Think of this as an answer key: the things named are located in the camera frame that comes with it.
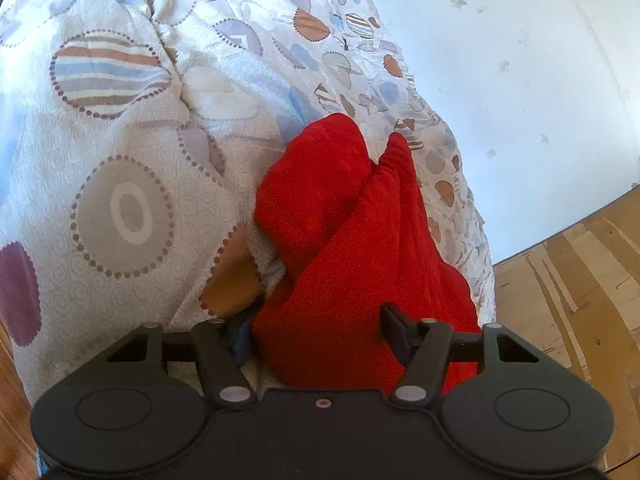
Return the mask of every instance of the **round pad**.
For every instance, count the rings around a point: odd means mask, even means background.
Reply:
[[[90,393],[78,403],[76,415],[94,430],[124,430],[145,420],[151,399],[128,388],[107,388]]]
[[[183,450],[206,421],[202,397],[167,376],[140,382],[145,384],[54,386],[31,416],[43,454],[71,470],[117,474],[152,467]]]
[[[506,471],[556,474],[588,465],[609,441],[612,412],[588,384],[554,378],[535,370],[482,373],[445,397],[444,427],[464,451]]]
[[[526,406],[536,406],[527,410]],[[495,401],[495,412],[510,426],[524,431],[557,428],[569,418],[569,405],[562,397],[535,388],[511,390]]]

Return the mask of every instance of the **wall stain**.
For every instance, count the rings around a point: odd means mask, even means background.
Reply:
[[[451,5],[453,7],[456,7],[458,9],[462,9],[462,7],[468,5],[468,3],[465,0],[449,0],[451,2]]]
[[[526,33],[526,31],[523,28],[521,28],[520,31],[522,33],[523,39],[518,40],[518,43],[523,44],[524,46],[527,46],[529,44],[529,39],[530,39],[529,35]]]

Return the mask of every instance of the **bedspread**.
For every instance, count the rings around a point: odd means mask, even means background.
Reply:
[[[372,0],[4,0],[0,314],[28,398],[142,322],[187,330],[287,142],[334,112],[412,149],[431,235],[494,318],[482,219],[447,124]]]

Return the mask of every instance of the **wooden floor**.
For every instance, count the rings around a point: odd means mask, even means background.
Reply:
[[[30,407],[15,375],[9,336],[0,323],[0,479],[34,480],[36,445]]]
[[[498,321],[607,397],[603,466],[640,480],[640,187],[495,274]]]

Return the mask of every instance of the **red cloth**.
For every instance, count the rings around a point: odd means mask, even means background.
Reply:
[[[431,238],[411,151],[392,133],[378,164],[347,116],[310,124],[257,193],[255,220],[288,275],[253,333],[271,370],[295,388],[382,388],[404,368],[380,330],[380,304],[478,332],[469,287]],[[445,389],[476,366],[452,364]]]

